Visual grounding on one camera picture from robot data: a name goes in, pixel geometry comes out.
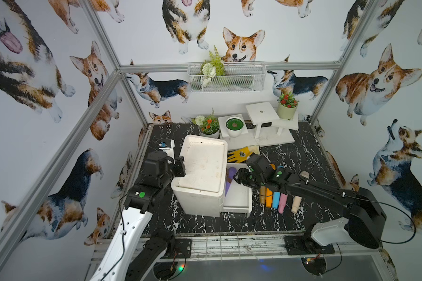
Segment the green pot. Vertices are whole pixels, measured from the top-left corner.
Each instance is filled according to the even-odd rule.
[[[281,119],[289,120],[294,117],[295,110],[297,110],[297,107],[284,107],[278,103],[277,114]]]

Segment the corgi ear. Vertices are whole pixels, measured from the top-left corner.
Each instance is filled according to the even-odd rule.
[[[408,153],[408,155],[422,159],[422,146],[415,142],[411,147],[411,151]]]
[[[95,55],[98,59],[101,59],[100,50],[98,49],[97,42],[95,41],[92,41],[91,54]]]
[[[250,36],[253,39],[253,44],[256,48],[263,42],[266,32],[264,30],[259,30],[257,33]]]
[[[402,80],[400,81],[400,85],[402,87],[409,86],[412,83],[419,81],[422,77],[422,69],[419,68],[403,69],[402,73],[404,74]]]
[[[230,47],[230,43],[236,37],[236,34],[231,32],[230,29],[224,27],[223,35],[224,35],[225,44],[228,47]]]
[[[15,209],[16,206],[9,204],[8,202],[5,202],[2,200],[2,203],[5,204],[5,213],[11,212],[11,210]]]
[[[97,208],[97,221],[105,214],[101,208]]]
[[[81,71],[81,73],[83,73],[84,75],[86,75],[86,71],[84,70],[84,59],[73,57],[73,56],[71,56],[70,58],[71,58],[71,61],[72,61],[73,65],[76,68],[78,68],[78,70]]]
[[[356,185],[359,185],[359,184],[360,184],[360,177],[358,176],[358,174],[354,175],[354,176],[352,177],[352,180],[351,180],[350,182],[351,182],[351,183],[354,183],[354,184],[356,184]]]
[[[91,233],[91,235],[88,236],[88,238],[86,238],[86,240],[84,240],[84,244],[86,246],[90,246],[90,245],[94,245],[95,241],[94,241],[94,233]]]
[[[381,55],[380,62],[378,63],[378,67],[380,68],[381,65],[387,63],[388,61],[394,60],[394,56],[392,54],[392,45],[389,45],[384,49],[383,54]]]
[[[417,137],[422,133],[422,129],[415,130],[414,133],[416,134],[416,137]]]

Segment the corgi tongue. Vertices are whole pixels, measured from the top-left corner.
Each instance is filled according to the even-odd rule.
[[[13,53],[20,53],[23,50],[20,41],[9,31],[0,36],[0,41]]]
[[[190,5],[192,5],[192,0],[181,0],[181,2],[183,2],[183,4],[184,4],[186,7],[189,7]]]

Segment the corgi wallpaper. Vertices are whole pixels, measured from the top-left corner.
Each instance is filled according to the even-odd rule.
[[[348,36],[364,5],[347,14]],[[381,1],[356,50],[319,116],[321,141],[344,188],[368,188],[413,219],[411,242],[383,246],[398,279],[422,280],[422,1]],[[383,240],[410,238],[409,219],[383,209]]]
[[[110,9],[99,14],[122,21],[118,1],[100,2]],[[77,1],[0,0],[0,231],[103,87],[113,69],[103,50]],[[109,233],[142,126],[119,83],[0,280],[84,278],[88,245]]]
[[[0,281],[84,278],[93,245],[111,231],[143,127],[121,82],[115,92],[122,97],[118,122],[103,140],[86,133],[1,271]],[[9,195],[2,200],[0,226],[5,228],[19,202]]]

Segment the small white box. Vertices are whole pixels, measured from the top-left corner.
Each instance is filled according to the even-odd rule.
[[[247,169],[247,164],[227,163],[227,169],[235,167],[236,170]],[[230,188],[224,199],[224,209],[226,213],[243,213],[250,217],[252,212],[252,189],[245,185],[232,181]]]
[[[219,217],[223,211],[228,145],[225,140],[187,135],[180,156],[185,177],[171,187],[187,214]]]

